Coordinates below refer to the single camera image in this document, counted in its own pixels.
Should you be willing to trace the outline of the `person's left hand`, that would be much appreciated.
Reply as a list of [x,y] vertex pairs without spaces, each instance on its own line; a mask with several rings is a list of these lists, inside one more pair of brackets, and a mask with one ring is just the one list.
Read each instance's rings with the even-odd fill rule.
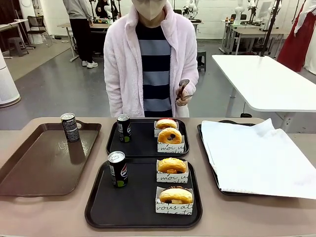
[[184,90],[182,92],[181,97],[178,100],[176,100],[176,105],[185,106],[190,102],[191,98],[192,96],[186,90]]

